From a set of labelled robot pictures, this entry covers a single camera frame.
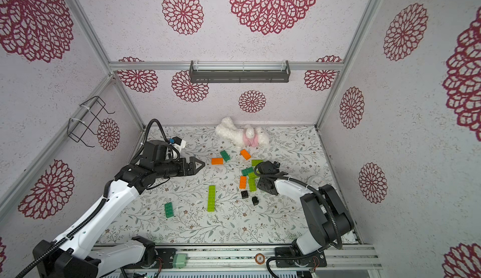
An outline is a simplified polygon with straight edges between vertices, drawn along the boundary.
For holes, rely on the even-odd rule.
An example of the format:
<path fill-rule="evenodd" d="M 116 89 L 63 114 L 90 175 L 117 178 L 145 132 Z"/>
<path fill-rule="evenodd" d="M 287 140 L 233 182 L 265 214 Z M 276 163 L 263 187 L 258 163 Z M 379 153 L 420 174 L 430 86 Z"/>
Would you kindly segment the long lime green lego brick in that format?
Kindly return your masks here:
<path fill-rule="evenodd" d="M 208 199 L 207 199 L 207 211 L 215 211 L 215 198 L 216 198 L 216 187 L 215 185 L 210 185 L 208 188 Z"/>

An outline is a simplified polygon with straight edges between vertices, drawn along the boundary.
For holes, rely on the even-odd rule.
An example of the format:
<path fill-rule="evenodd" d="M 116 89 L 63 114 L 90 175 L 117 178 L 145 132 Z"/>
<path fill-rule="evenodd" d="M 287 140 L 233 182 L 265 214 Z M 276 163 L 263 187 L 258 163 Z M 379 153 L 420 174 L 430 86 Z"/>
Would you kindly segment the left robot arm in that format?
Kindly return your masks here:
<path fill-rule="evenodd" d="M 54 240 L 36 245 L 34 260 L 18 277 L 25 277 L 33 269 L 40 277 L 103 277 L 126 265 L 154 264 L 155 244 L 141 236 L 106 251 L 95 252 L 93 247 L 125 207 L 156 187 L 156 180 L 194 176 L 205 167 L 205 162 L 195 156 L 181 157 L 184 147 L 179 137 L 144 139 L 131 161 L 106 182 L 95 204 Z"/>

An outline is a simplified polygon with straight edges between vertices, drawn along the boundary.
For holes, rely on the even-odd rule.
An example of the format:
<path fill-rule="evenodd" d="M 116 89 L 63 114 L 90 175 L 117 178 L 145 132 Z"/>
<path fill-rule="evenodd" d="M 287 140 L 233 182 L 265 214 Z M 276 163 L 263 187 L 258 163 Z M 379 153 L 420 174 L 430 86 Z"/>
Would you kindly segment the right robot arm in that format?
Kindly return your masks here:
<path fill-rule="evenodd" d="M 315 188 L 280 171 L 279 166 L 276 161 L 263 161 L 254 167 L 254 174 L 260 190 L 288 197 L 303 210 L 308 231 L 293 241 L 291 253 L 307 256 L 329 247 L 342 249 L 342 236 L 354 229 L 354 222 L 334 187 Z"/>

